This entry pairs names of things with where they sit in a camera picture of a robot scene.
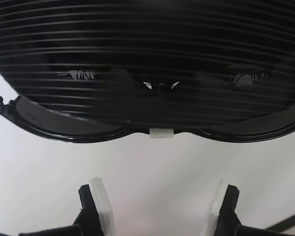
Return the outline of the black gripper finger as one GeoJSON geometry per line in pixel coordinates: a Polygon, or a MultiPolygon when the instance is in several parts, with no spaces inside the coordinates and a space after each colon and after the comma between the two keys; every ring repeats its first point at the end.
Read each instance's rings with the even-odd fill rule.
{"type": "Polygon", "coordinates": [[[204,217],[202,236],[233,236],[241,224],[235,210],[239,189],[220,180],[204,217]]]}
{"type": "Polygon", "coordinates": [[[103,181],[92,178],[89,184],[79,189],[81,210],[74,221],[84,236],[115,236],[113,209],[103,181]]]}

